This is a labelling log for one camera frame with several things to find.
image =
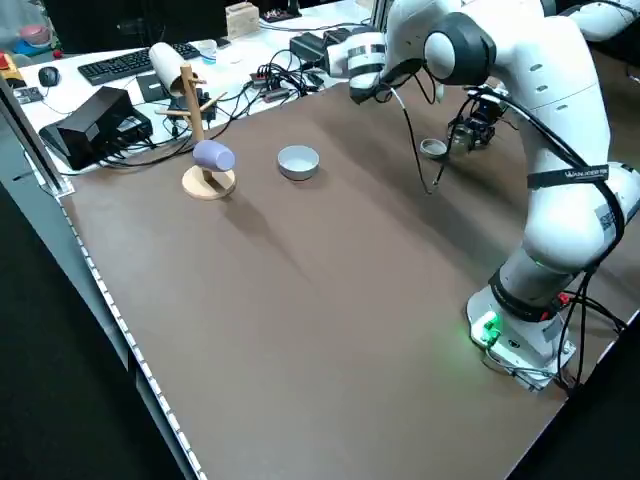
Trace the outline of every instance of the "white robot link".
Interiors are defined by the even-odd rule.
[[[622,1],[628,10],[598,4],[555,16],[553,0],[396,0],[386,34],[354,31],[327,50],[330,74],[349,78],[356,103],[423,66],[447,85],[497,77],[512,106],[581,157],[571,164],[542,127],[520,122],[530,186],[524,238],[467,303],[472,340],[531,390],[575,352],[563,340],[561,292],[593,272],[640,208],[640,175],[608,162],[609,124],[583,36],[602,40],[633,22],[640,0]]]

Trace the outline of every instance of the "brown table surface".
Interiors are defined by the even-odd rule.
[[[640,88],[603,63],[620,154],[637,145]],[[418,138],[442,138],[464,97],[400,94]],[[221,141],[238,162],[227,200],[182,191],[186,156],[82,176],[63,201],[208,477],[504,477],[564,397],[492,372],[467,336],[467,299],[522,237],[517,132],[499,125],[432,197],[395,100],[356,106],[345,85]],[[312,180],[278,172],[292,144],[320,154]],[[590,292],[623,318],[637,308],[639,240],[636,222]],[[612,338],[590,319],[589,370]]]

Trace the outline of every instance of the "black keyboard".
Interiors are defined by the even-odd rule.
[[[177,43],[171,46],[185,60],[200,56],[200,52],[188,43]],[[149,60],[148,48],[78,67],[78,71],[91,85],[102,85],[103,83],[148,72],[149,70],[153,70],[153,66],[151,65],[151,60]]]

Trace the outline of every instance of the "wooden post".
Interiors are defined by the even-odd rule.
[[[191,131],[196,142],[204,140],[204,130],[202,129],[202,114],[200,113],[200,104],[198,103],[198,95],[193,77],[191,64],[185,63],[180,67],[182,74],[182,84],[184,85],[184,96],[187,100],[187,108],[189,109],[189,119],[191,120]]]
[[[191,123],[191,131],[196,142],[203,141],[204,129],[202,128],[202,113],[198,102],[196,84],[204,83],[193,76],[193,70],[189,63],[180,66],[184,96],[187,100],[189,115],[184,119]],[[182,187],[194,198],[201,200],[214,200],[222,198],[233,191],[236,186],[236,176],[233,170],[226,172],[212,172],[206,168],[194,165],[185,172],[182,177]]]

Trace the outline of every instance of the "wooden block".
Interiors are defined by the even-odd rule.
[[[226,8],[227,38],[233,40],[247,33],[260,30],[260,12],[249,2],[241,2]]]

